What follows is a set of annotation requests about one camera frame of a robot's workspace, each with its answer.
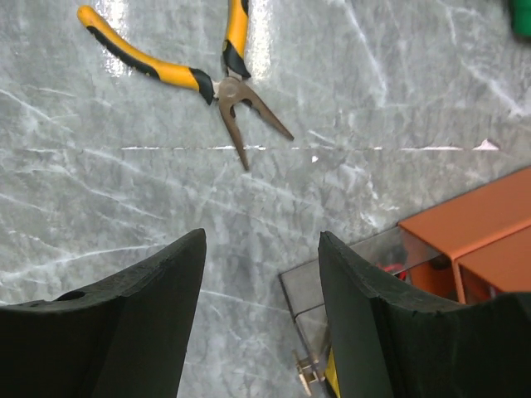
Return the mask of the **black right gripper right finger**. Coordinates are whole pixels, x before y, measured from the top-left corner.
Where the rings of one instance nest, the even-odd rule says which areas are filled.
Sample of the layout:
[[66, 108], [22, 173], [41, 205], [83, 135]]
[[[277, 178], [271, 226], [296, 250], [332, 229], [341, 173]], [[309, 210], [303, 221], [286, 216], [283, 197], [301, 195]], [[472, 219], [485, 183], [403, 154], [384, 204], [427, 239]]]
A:
[[430, 294], [325, 231], [319, 272], [343, 397], [527, 397], [530, 296]]

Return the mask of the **orange drawer box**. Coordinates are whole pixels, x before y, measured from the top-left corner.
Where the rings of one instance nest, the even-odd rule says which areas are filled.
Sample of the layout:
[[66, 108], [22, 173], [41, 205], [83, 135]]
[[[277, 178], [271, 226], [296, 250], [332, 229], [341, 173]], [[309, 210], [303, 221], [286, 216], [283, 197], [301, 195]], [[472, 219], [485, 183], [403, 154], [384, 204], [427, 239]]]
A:
[[530, 290], [530, 168], [525, 167], [399, 222], [450, 259], [457, 298], [464, 275], [498, 292]]

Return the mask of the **red black utility knife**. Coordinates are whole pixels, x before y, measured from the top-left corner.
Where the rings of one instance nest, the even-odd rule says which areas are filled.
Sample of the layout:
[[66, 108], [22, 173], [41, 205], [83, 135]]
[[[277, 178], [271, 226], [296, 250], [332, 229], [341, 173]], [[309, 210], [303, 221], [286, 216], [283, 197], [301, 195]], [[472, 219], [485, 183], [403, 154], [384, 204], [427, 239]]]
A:
[[381, 269], [389, 274], [392, 274], [393, 276], [402, 281], [405, 281], [407, 279], [407, 270], [402, 264], [395, 263], [389, 265], [382, 265]]

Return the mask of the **yellow utility knife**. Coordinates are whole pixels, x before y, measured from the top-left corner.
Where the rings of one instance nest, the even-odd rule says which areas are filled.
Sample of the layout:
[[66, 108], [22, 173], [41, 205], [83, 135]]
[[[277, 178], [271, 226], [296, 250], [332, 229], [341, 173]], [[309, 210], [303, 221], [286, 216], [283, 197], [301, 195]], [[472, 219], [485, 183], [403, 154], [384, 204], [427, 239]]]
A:
[[339, 391], [339, 380], [337, 377], [337, 371], [334, 361], [334, 352], [333, 349], [329, 349], [329, 354], [327, 357], [327, 364], [324, 370], [324, 382], [326, 385], [326, 390], [333, 398], [340, 397]]

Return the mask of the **clear bottom drawer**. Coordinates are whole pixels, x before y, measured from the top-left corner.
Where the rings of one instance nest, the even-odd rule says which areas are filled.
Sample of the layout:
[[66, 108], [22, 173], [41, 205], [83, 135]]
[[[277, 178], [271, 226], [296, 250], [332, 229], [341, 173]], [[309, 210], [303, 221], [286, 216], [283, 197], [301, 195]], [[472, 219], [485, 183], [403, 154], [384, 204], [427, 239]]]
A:
[[[409, 270], [408, 255], [416, 239], [396, 226], [350, 246], [358, 255], [381, 269], [382, 265], [399, 263]], [[280, 286], [290, 311], [292, 322], [302, 348], [295, 349], [295, 367], [305, 393], [316, 397], [326, 390], [324, 370], [327, 364], [331, 337], [321, 289], [319, 261], [308, 261], [279, 275]]]

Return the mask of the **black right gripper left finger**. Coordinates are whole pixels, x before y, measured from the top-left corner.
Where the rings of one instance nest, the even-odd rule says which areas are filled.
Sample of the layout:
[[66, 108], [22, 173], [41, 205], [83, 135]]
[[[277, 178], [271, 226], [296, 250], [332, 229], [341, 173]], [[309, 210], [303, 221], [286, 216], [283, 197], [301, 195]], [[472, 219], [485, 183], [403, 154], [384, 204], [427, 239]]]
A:
[[2, 396], [176, 396], [206, 252], [196, 229], [52, 301], [2, 307]]

